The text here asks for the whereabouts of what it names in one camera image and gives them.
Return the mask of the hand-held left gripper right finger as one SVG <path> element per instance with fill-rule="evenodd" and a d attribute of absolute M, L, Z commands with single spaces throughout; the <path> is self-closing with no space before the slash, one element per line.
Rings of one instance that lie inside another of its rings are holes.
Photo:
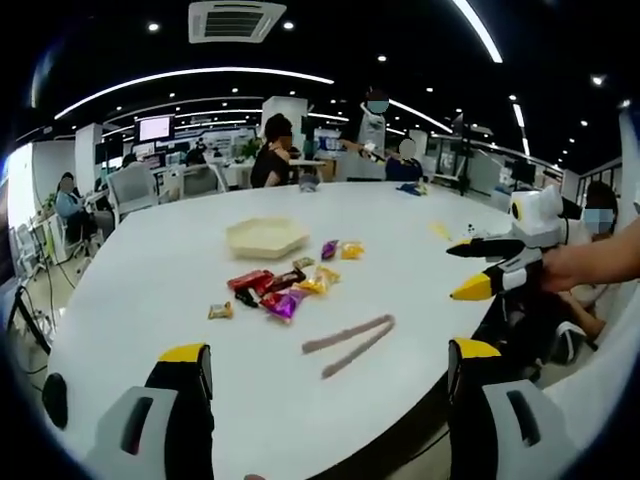
<path fill-rule="evenodd" d="M 452 479 L 559 479 L 575 457 L 557 405 L 493 346 L 449 342 Z"/>

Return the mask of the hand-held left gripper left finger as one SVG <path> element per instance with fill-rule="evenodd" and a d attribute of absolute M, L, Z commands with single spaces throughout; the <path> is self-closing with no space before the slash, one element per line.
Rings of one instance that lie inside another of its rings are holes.
<path fill-rule="evenodd" d="M 212 479 L 212 398 L 210 347 L 166 351 L 100 418 L 84 465 L 95 479 Z"/>

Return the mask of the person's right hand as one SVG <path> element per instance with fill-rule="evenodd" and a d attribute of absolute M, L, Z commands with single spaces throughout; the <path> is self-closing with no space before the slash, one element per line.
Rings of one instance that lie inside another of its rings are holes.
<path fill-rule="evenodd" d="M 596 243 L 548 250 L 542 256 L 540 286 L 549 292 L 562 292 L 578 285 L 604 282 L 598 252 Z"/>

